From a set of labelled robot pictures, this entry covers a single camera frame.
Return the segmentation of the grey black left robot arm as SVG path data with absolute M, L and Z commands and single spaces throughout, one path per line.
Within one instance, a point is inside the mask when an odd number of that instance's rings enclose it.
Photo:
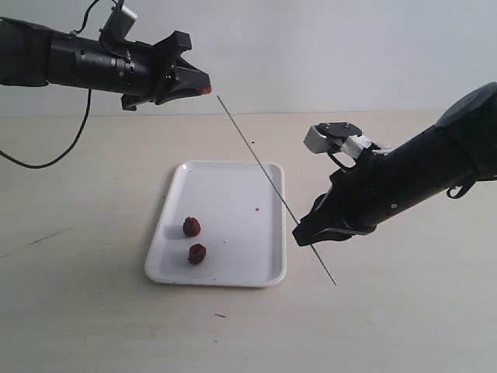
M 114 92 L 123 110 L 157 106 L 210 93 L 209 75 L 182 58 L 189 34 L 175 31 L 151 45 L 120 41 L 106 46 L 35 23 L 1 19 L 1 84 L 49 84 Z

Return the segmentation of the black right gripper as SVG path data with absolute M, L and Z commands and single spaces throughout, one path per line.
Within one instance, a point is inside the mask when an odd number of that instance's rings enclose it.
M 331 187 L 319 196 L 292 231 L 299 246 L 319 242 L 344 242 L 369 235 L 388 220 L 386 155 L 367 151 L 355 166 L 330 176 Z

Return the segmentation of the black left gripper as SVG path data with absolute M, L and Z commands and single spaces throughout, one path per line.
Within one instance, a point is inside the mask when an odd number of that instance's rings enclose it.
M 174 31 L 169 37 L 152 47 L 148 64 L 151 83 L 143 94 L 126 94 L 121 97 L 123 110 L 136 111 L 142 103 L 156 106 L 177 99 L 201 96 L 201 91 L 211 87 L 210 76 L 185 59 L 181 54 L 192 48 L 188 33 Z

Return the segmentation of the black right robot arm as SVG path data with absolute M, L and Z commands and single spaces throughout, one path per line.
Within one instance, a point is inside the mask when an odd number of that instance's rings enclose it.
M 330 189 L 293 230 L 296 243 L 368 235 L 440 192 L 458 199 L 477 182 L 496 179 L 496 84 L 468 93 L 396 148 L 371 141 L 349 122 L 312 125 L 304 144 L 339 168 L 330 176 Z

